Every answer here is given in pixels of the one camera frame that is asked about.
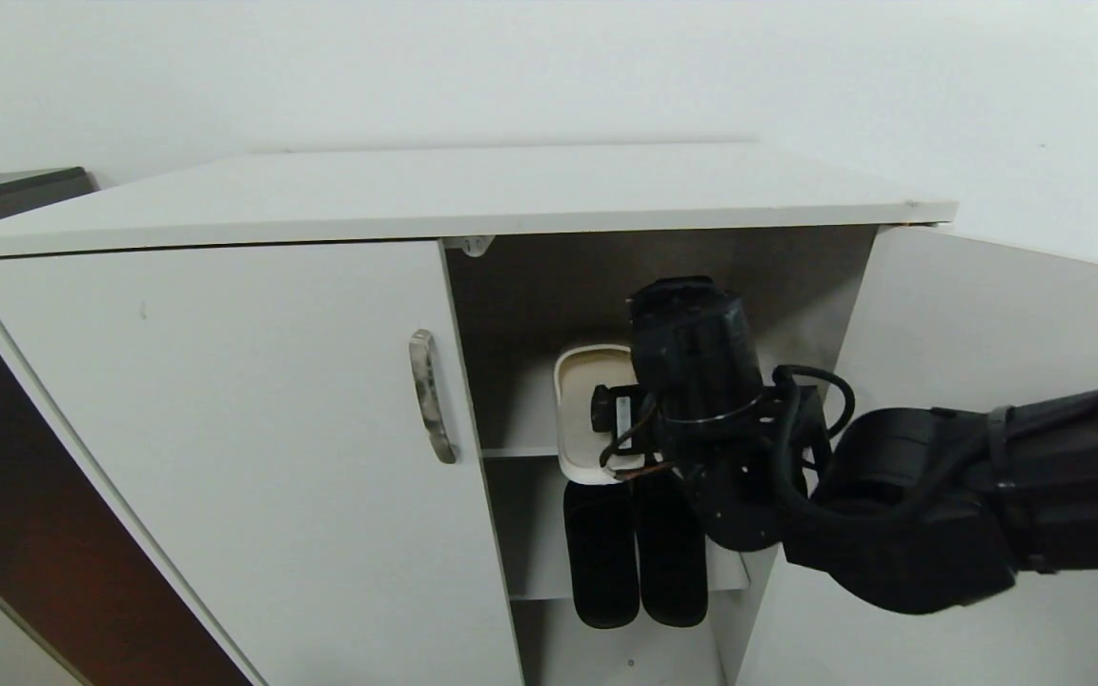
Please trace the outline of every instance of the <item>open cabinet door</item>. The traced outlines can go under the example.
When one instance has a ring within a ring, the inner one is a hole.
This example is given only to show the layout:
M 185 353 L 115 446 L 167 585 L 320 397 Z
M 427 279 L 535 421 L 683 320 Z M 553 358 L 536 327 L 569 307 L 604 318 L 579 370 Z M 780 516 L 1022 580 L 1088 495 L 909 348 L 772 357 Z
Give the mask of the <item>open cabinet door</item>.
M 0 351 L 254 683 L 519 683 L 437 240 L 0 260 Z
M 928 229 L 882 232 L 837 372 L 875 408 L 987 412 L 1098 385 L 1098 265 Z M 829 398 L 836 415 L 840 396 Z M 1021 574 L 903 617 L 780 558 L 738 683 L 1098 683 L 1098 572 Z

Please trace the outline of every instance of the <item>door handle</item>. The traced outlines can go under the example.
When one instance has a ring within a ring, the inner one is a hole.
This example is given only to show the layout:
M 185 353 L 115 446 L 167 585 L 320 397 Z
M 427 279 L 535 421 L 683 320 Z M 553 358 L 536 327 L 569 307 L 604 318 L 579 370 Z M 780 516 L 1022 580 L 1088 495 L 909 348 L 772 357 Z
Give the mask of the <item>door handle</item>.
M 448 439 L 448 429 L 444 426 L 444 408 L 439 405 L 433 357 L 435 336 L 429 330 L 419 328 L 408 339 L 408 363 L 414 369 L 414 391 L 418 408 L 423 411 L 423 425 L 426 426 L 430 448 L 435 448 L 435 456 L 440 463 L 449 465 L 457 463 L 457 448 Z

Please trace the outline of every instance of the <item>cabinet top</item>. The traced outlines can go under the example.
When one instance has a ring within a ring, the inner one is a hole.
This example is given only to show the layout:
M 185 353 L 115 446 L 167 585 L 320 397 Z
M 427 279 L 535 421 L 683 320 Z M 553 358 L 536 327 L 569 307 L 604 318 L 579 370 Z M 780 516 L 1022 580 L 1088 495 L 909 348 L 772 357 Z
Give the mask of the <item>cabinet top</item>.
M 951 221 L 957 204 L 762 143 L 233 157 L 0 221 L 0 257 Z

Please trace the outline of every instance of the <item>wire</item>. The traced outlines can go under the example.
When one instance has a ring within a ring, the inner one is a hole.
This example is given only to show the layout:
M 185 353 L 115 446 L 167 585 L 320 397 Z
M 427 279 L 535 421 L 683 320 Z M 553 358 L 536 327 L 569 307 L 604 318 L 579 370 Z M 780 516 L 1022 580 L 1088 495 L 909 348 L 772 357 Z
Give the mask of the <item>wire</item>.
M 637 420 L 635 425 L 629 427 L 629 429 L 625 430 L 625 434 L 614 438 L 613 442 L 608 443 L 601 451 L 601 469 L 605 470 L 605 472 L 609 473 L 613 472 L 613 470 L 609 469 L 609 460 L 613 459 L 614 454 L 616 454 L 616 451 L 618 451 L 618 447 L 621 446 L 621 443 L 626 442 L 626 440 L 628 440 L 629 437 L 631 437 L 635 434 L 638 434 L 641 430 L 641 427 L 647 426 L 647 423 L 650 421 L 650 417 L 654 416 L 654 411 L 659 408 L 659 398 L 657 398 L 654 394 L 649 394 L 647 395 L 647 401 L 650 401 L 650 404 L 648 405 L 647 412 L 643 413 L 641 418 Z
M 837 421 L 832 426 L 828 427 L 828 437 L 832 438 L 838 434 L 841 434 L 842 429 L 849 426 L 851 418 L 854 418 L 854 387 L 836 373 L 828 370 L 822 370 L 819 368 L 809 368 L 809 366 L 804 364 L 786 364 L 791 370 L 791 376 L 806 376 L 809 379 L 819 379 L 820 381 L 827 381 L 829 385 L 837 387 L 841 391 L 841 397 L 845 401 L 844 407 L 841 408 L 841 416 L 837 417 Z
M 800 494 L 791 477 L 791 438 L 794 425 L 798 421 L 798 405 L 800 405 L 802 395 L 797 383 L 794 382 L 794 374 L 815 376 L 815 374 L 804 373 L 799 370 L 810 371 L 809 368 L 797 368 L 792 364 L 782 364 L 774 370 L 774 382 L 777 386 L 784 387 L 787 400 L 785 400 L 785 411 L 780 417 L 781 429 L 770 458 L 770 471 L 776 496 L 781 503 L 799 516 L 810 518 L 816 524 L 847 531 L 859 530 L 863 532 L 883 531 L 906 525 L 927 508 L 941 494 L 943 487 L 946 487 L 967 465 L 985 454 L 988 447 L 987 438 L 985 435 L 977 435 L 964 440 L 953 451 L 946 452 L 941 458 L 940 463 L 929 469 L 922 474 L 916 486 L 910 487 L 909 495 L 906 495 L 906 498 L 893 505 L 892 508 L 873 514 L 873 516 L 844 516 L 844 514 L 829 510 Z M 1088 398 L 1084 401 L 1063 405 L 1049 414 L 1030 418 L 1028 421 L 1008 424 L 1007 440 L 1024 438 L 1041 432 L 1041 430 L 1053 429 L 1054 426 L 1071 421 L 1073 418 L 1079 418 L 1097 408 L 1098 396 L 1088 395 Z
M 631 481 L 632 479 L 638 479 L 639 476 L 646 476 L 649 473 L 663 472 L 665 469 L 674 468 L 675 463 L 671 461 L 662 461 L 662 463 L 654 463 L 652 465 L 642 465 L 636 469 L 614 469 L 610 470 L 613 473 L 613 479 L 617 481 Z
M 967 440 L 956 451 L 949 452 L 949 456 L 944 457 L 940 464 L 922 474 L 918 486 L 912 487 L 901 503 L 894 505 L 888 510 L 873 514 L 873 516 L 845 516 L 845 514 L 829 510 L 829 508 L 807 499 L 798 492 L 796 483 L 791 476 L 791 434 L 794 424 L 798 420 L 802 393 L 798 391 L 797 383 L 794 382 L 793 369 L 788 364 L 780 366 L 774 370 L 774 382 L 777 386 L 783 386 L 787 394 L 785 411 L 780 420 L 782 429 L 770 458 L 770 472 L 772 480 L 774 480 L 775 494 L 785 507 L 796 511 L 799 516 L 809 518 L 819 525 L 833 527 L 833 529 L 883 531 L 906 525 L 931 504 L 934 496 L 940 494 L 951 479 L 957 476 L 965 465 L 978 458 L 986 446 L 985 436 L 981 436 L 977 440 Z

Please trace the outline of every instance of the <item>wooden furniture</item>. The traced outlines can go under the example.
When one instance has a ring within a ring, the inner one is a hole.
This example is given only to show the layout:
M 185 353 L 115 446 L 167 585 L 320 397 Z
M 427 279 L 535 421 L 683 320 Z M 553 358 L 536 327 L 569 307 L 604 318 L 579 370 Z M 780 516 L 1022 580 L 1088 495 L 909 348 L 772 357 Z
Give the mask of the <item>wooden furniture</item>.
M 1072 305 L 1010 291 L 1087 266 L 946 234 L 955 207 L 760 143 L 239 157 L 0 221 L 0 352 L 254 683 L 737 683 L 774 550 L 713 548 L 696 629 L 576 620 L 553 356 L 709 273 L 766 368 L 836 367 L 863 408 L 1064 390 L 1037 371 L 1098 342 L 994 360 Z

